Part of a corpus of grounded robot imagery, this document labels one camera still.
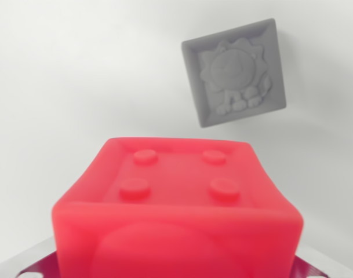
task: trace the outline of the metal plate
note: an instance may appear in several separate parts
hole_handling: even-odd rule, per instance
[[[54,248],[54,238],[51,237],[0,264],[0,278],[60,278]],[[308,246],[300,246],[290,278],[312,276],[353,278],[353,271]]]

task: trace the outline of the white background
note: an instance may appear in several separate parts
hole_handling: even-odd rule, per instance
[[[271,17],[288,107],[201,129],[181,42]],[[303,242],[353,269],[353,1],[0,0],[0,262],[119,136],[251,143]]]

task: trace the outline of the raised stud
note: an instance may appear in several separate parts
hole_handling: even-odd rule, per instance
[[[144,178],[128,178],[122,181],[119,188],[119,193],[126,200],[144,199],[150,191],[150,185]]]
[[[158,160],[158,155],[153,149],[142,149],[134,153],[133,158],[136,164],[150,165]]]
[[[209,164],[214,164],[214,165],[224,164],[225,161],[227,160],[226,154],[214,149],[204,151],[202,156],[205,162]]]
[[[239,185],[229,178],[215,178],[210,182],[211,195],[223,202],[237,200],[240,195]]]

